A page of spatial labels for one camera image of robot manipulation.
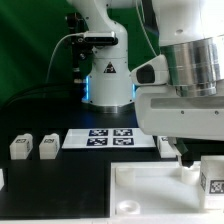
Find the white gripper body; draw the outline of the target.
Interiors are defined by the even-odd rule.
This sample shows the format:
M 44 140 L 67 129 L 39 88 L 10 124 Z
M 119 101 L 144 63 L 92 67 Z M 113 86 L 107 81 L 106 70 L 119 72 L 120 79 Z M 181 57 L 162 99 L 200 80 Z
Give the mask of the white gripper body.
M 135 112 L 147 135 L 224 141 L 224 96 L 182 98 L 169 86 L 137 89 Z

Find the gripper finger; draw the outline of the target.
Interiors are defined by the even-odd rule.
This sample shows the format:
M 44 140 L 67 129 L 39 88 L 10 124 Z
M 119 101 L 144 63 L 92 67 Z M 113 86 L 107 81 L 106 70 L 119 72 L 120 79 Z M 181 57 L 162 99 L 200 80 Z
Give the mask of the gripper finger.
M 174 151 L 174 153 L 176 154 L 179 165 L 183 166 L 182 159 L 181 159 L 182 154 L 177 147 L 177 140 L 175 137 L 169 137 L 169 145 L 171 149 Z

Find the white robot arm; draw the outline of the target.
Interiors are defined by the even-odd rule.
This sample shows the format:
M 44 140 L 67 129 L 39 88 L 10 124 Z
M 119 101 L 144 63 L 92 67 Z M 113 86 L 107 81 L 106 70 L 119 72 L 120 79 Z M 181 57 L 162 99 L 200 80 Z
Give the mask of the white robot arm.
M 86 103 L 105 111 L 135 106 L 143 133 L 224 140 L 224 0 L 67 0 L 93 46 Z M 160 52 L 128 69 L 127 32 L 109 8 L 142 5 Z

